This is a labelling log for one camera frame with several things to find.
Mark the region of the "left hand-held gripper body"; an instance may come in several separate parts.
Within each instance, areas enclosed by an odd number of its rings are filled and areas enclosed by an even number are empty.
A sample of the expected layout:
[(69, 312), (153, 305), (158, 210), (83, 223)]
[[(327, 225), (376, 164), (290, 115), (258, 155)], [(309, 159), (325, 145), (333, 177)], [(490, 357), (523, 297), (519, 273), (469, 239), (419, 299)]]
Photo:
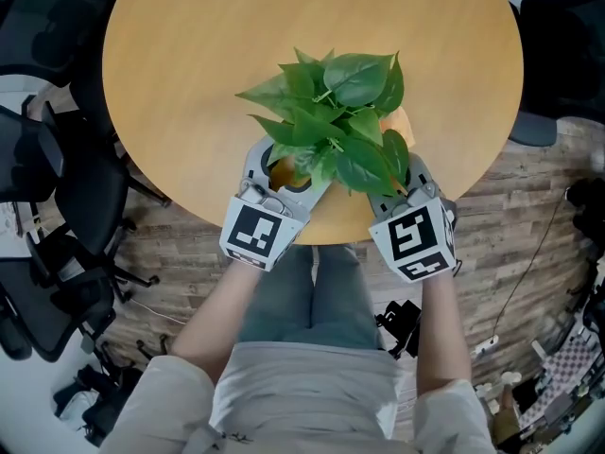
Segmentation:
[(229, 201), (219, 246), (233, 260), (271, 271), (309, 221), (295, 201), (244, 179)]

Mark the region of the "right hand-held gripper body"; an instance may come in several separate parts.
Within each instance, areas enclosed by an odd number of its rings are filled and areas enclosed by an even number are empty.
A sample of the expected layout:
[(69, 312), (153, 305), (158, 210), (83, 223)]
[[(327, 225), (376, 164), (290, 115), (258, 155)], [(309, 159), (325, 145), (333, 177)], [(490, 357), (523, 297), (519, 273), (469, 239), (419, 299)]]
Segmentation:
[(457, 265), (456, 206), (424, 188), (408, 193), (387, 217), (375, 217), (369, 233), (389, 268), (408, 284)]

